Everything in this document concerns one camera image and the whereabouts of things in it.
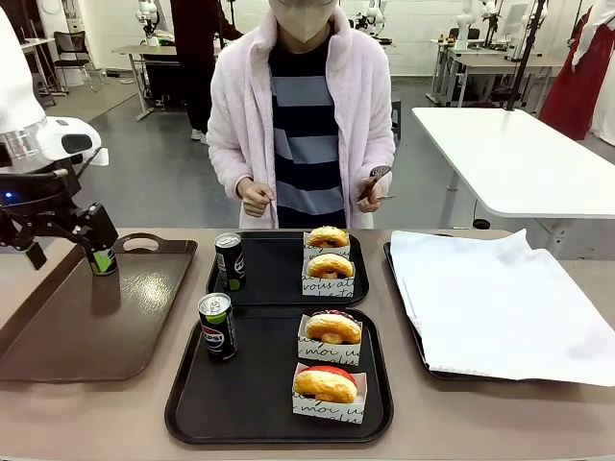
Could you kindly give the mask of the person's right hand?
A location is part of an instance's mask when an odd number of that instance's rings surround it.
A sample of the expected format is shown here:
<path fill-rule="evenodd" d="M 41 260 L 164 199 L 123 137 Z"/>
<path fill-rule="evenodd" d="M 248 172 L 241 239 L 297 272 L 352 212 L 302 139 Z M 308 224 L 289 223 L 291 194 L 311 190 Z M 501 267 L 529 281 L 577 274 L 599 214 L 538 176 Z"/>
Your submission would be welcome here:
<path fill-rule="evenodd" d="M 273 190 L 266 183 L 254 182 L 250 178 L 243 178 L 236 190 L 241 198 L 244 212 L 251 217 L 261 217 L 275 200 Z"/>

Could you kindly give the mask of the person's left hand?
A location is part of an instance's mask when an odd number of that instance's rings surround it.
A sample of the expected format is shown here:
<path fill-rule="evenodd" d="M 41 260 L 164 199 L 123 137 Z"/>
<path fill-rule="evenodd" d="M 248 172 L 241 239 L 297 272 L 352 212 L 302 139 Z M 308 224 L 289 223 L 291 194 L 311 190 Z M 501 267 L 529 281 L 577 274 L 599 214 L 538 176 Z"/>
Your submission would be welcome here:
<path fill-rule="evenodd" d="M 357 207 L 362 213 L 372 213 L 381 207 L 381 197 L 386 196 L 392 180 L 392 174 L 383 175 L 378 181 L 364 178 L 358 183 Z"/>

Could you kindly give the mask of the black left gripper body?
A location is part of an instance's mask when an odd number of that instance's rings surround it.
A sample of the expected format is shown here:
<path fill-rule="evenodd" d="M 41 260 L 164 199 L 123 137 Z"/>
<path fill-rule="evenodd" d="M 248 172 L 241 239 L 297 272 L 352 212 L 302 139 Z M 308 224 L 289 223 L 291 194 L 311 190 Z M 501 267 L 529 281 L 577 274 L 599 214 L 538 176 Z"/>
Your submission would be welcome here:
<path fill-rule="evenodd" d="M 75 208 L 73 197 L 81 190 L 71 167 L 43 173 L 2 174 L 1 210 L 14 215 L 65 212 Z"/>

